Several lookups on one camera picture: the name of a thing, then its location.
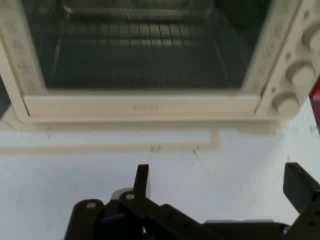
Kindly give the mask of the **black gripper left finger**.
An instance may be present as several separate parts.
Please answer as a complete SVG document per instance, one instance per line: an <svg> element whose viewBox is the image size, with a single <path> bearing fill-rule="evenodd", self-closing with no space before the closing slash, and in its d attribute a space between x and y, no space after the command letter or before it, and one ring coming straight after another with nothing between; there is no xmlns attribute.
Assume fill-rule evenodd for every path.
<svg viewBox="0 0 320 240"><path fill-rule="evenodd" d="M213 233L168 204L147 198L149 165L137 167L131 190L107 204L78 202L67 226L69 240L211 240Z"/></svg>

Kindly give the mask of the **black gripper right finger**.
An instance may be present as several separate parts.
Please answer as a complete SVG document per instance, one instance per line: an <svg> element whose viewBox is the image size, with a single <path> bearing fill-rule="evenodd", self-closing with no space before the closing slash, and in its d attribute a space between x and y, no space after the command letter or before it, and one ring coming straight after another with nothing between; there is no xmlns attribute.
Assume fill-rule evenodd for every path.
<svg viewBox="0 0 320 240"><path fill-rule="evenodd" d="M285 164L283 193L299 213L284 232L287 240L320 239L320 184L298 163Z"/></svg>

